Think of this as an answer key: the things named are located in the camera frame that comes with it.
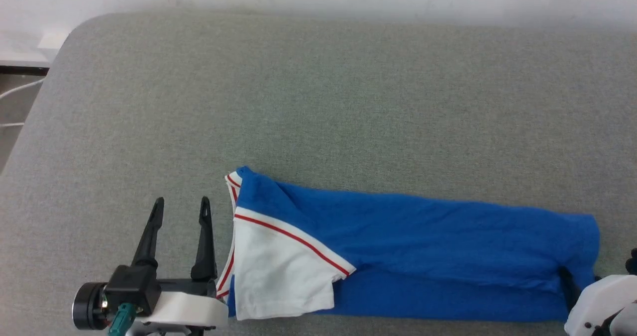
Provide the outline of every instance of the gray table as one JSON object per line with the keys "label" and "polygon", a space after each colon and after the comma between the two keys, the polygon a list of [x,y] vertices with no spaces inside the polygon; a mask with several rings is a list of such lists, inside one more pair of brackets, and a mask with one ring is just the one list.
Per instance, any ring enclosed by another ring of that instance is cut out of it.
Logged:
{"label": "gray table", "polygon": [[[302,186],[592,213],[598,273],[623,273],[637,246],[636,41],[187,11],[87,21],[0,178],[2,334],[81,334],[75,291],[129,262],[157,196],[159,275],[187,277],[202,195],[222,268],[222,177],[244,164]],[[216,334],[562,333],[560,323],[309,315]]]}

